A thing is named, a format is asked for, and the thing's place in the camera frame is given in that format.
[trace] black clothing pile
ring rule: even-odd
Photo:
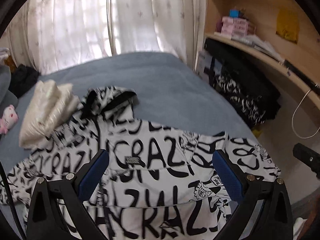
[[[22,97],[28,92],[38,81],[40,73],[34,68],[25,65],[19,65],[16,71],[11,75],[9,91],[17,98]]]
[[[253,128],[274,119],[280,105],[280,92],[239,49],[206,39],[205,49],[213,56],[210,83],[237,111],[244,122]],[[220,73],[215,62],[222,64]]]

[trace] black cable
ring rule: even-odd
[[[27,240],[26,234],[24,233],[23,228],[22,228],[22,226],[20,224],[20,221],[19,221],[19,218],[18,218],[18,215],[17,215],[17,211],[16,211],[16,208],[15,208],[14,203],[13,203],[13,199],[12,199],[9,183],[8,183],[8,180],[7,180],[7,176],[5,175],[4,168],[3,168],[1,162],[0,162],[0,177],[2,178],[2,182],[4,184],[4,189],[5,189],[5,192],[7,194],[7,198],[8,198],[8,201],[9,201],[9,206],[10,206],[10,209],[11,209],[11,213],[12,213],[14,222],[17,225],[18,231],[19,231],[22,239],[23,240]]]

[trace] black and white jacket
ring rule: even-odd
[[[25,220],[38,177],[56,180],[77,172],[100,148],[109,152],[110,163],[84,206],[108,239],[213,239],[231,216],[211,161],[216,149],[259,179],[274,181],[280,174],[265,149],[248,139],[134,119],[135,96],[123,88],[89,90],[70,121],[10,171],[13,198],[26,205]],[[6,201],[0,183],[0,202]],[[60,208],[79,237],[63,201]]]

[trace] curtain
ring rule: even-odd
[[[205,10],[206,0],[29,0],[12,20],[11,53],[41,74],[133,51],[169,52],[194,69]]]

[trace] blue gripper pad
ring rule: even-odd
[[[78,198],[81,202],[90,199],[108,165],[109,153],[106,150],[103,150],[100,157],[91,166],[79,184]]]
[[[242,184],[218,151],[215,151],[212,155],[212,165],[217,171],[231,200],[239,204],[244,198]]]

